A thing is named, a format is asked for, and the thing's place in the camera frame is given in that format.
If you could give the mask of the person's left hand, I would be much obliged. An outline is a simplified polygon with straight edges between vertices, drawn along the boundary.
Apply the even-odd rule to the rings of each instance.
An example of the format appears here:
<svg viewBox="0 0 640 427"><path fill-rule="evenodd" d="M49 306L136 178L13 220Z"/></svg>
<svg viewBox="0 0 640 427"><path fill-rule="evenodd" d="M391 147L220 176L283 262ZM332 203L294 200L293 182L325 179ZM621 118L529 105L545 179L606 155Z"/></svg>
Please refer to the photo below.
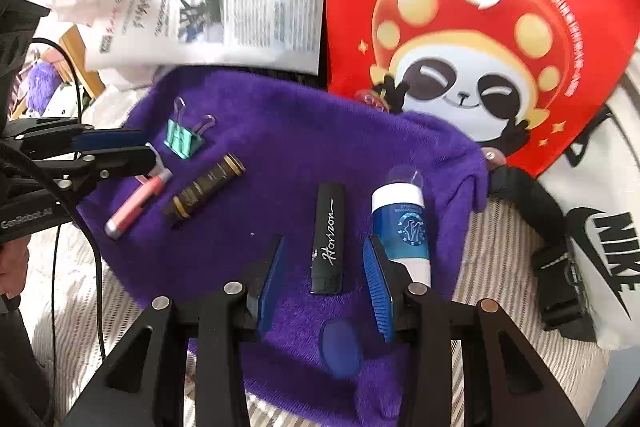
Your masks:
<svg viewBox="0 0 640 427"><path fill-rule="evenodd" d="M24 291L26 284L30 236L5 243L0 251L0 294L10 299Z"/></svg>

